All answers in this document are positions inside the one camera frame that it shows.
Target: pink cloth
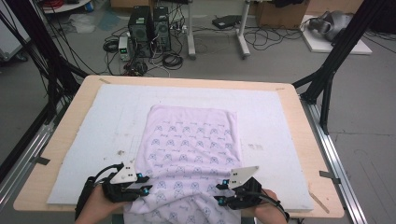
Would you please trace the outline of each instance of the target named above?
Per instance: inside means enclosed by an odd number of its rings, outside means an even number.
[[[155,105],[137,153],[150,194],[124,208],[128,223],[240,223],[239,211],[218,206],[216,185],[241,166],[236,114],[219,109]]]

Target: gray floor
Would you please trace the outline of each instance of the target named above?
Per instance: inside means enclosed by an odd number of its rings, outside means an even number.
[[[125,26],[108,9],[91,13],[97,28],[92,34],[67,35],[70,45],[81,59],[95,72],[106,70],[104,39],[111,32]],[[64,21],[68,14],[60,15]],[[211,18],[198,19],[197,23],[210,26]],[[291,83],[315,72],[327,57],[326,53],[311,53],[305,42],[285,39],[265,51],[254,50],[242,60],[233,35],[209,33],[197,35],[197,59],[187,59],[186,42],[181,55],[183,67],[170,71],[170,77],[244,80]],[[396,42],[374,38],[390,49]],[[396,56],[377,44],[363,38],[373,54],[350,55],[338,70],[332,89],[329,129],[332,140],[344,164],[349,180],[368,223],[395,223],[396,218]],[[111,64],[114,73],[122,71],[123,63],[116,56]],[[147,74],[168,77],[162,69]],[[46,103],[45,90],[32,61],[7,63],[0,67],[0,162],[15,146]],[[2,223],[71,223],[71,213],[24,213],[12,208],[18,194],[15,191],[0,213]],[[304,223],[349,223],[348,218],[314,219]]]

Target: human hand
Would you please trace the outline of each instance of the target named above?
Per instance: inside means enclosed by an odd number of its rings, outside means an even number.
[[[262,189],[262,193],[278,201],[276,194],[270,189]],[[262,224],[285,224],[287,223],[283,214],[270,203],[261,203],[248,209]]]
[[[96,186],[85,203],[76,224],[93,224],[110,216],[127,203],[113,203],[106,198],[102,185]]]

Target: black tape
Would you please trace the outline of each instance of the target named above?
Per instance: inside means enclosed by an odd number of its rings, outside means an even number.
[[[47,165],[50,162],[50,160],[43,157],[35,157],[31,160],[31,162]]]
[[[335,178],[335,175],[332,173],[319,171],[319,175],[322,177],[330,178],[334,184],[341,184],[341,179]]]

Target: wooden table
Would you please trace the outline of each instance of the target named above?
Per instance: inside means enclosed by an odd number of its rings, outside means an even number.
[[[281,100],[290,133],[304,171],[314,210],[308,213],[291,213],[292,217],[342,217],[344,209],[329,178],[319,176],[328,169],[321,156],[315,136],[308,123],[296,90],[290,84],[242,81],[198,80],[156,77],[89,76],[82,83],[72,104],[51,137],[42,157],[49,164],[37,164],[23,186],[14,208],[19,211],[67,211],[75,206],[47,204],[52,187],[71,147],[78,128],[88,113],[96,93],[103,84],[142,86],[216,88],[235,90],[276,91]]]

